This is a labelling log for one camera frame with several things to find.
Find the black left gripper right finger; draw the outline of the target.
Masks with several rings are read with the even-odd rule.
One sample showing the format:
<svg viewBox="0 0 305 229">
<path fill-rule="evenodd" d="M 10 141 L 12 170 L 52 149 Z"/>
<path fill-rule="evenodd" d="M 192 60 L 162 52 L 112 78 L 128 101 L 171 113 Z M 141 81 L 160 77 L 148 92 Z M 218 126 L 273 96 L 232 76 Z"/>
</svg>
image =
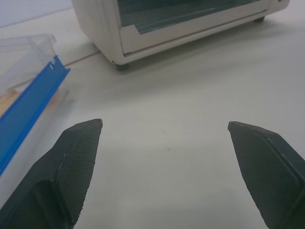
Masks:
<svg viewBox="0 0 305 229">
<path fill-rule="evenodd" d="M 305 229 L 305 160 L 277 133 L 230 121 L 246 187 L 269 229 Z"/>
</svg>

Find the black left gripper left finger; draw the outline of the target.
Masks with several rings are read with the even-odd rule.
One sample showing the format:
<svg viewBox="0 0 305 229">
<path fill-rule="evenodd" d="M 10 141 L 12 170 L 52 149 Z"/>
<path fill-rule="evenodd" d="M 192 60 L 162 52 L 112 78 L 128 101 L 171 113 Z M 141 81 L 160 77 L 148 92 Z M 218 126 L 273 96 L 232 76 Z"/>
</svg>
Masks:
<svg viewBox="0 0 305 229">
<path fill-rule="evenodd" d="M 103 123 L 62 132 L 0 208 L 0 229 L 73 229 L 93 175 Z"/>
</svg>

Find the clear container with blue lid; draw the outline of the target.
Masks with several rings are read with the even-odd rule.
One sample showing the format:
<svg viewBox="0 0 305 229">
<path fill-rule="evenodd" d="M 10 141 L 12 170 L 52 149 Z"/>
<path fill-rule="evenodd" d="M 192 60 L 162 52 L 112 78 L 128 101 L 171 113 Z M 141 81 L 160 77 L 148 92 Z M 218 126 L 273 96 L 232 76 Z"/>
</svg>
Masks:
<svg viewBox="0 0 305 229">
<path fill-rule="evenodd" d="M 44 67 L 49 62 L 54 61 L 54 56 L 57 55 L 53 48 L 55 42 L 55 37 L 52 34 L 0 39 L 0 117 L 11 107 Z M 40 140 L 68 94 L 65 79 L 0 178 L 7 173 L 20 174 L 26 163 L 32 159 Z"/>
</svg>

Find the white toaster oven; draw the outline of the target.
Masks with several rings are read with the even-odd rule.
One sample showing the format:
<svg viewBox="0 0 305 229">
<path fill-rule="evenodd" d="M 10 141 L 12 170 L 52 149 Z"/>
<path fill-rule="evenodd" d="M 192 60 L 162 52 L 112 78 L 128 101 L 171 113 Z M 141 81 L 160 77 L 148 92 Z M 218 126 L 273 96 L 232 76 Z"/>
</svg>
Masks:
<svg viewBox="0 0 305 229">
<path fill-rule="evenodd" d="M 290 0 L 72 0 L 84 34 L 116 66 L 284 10 Z"/>
</svg>

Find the blue container lid clip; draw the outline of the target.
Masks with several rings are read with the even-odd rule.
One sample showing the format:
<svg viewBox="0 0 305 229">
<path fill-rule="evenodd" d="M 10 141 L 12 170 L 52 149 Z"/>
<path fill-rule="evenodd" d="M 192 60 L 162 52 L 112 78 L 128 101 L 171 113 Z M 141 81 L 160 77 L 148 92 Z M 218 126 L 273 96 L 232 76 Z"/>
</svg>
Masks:
<svg viewBox="0 0 305 229">
<path fill-rule="evenodd" d="M 0 117 L 0 176 L 70 69 L 54 56 L 25 91 Z"/>
</svg>

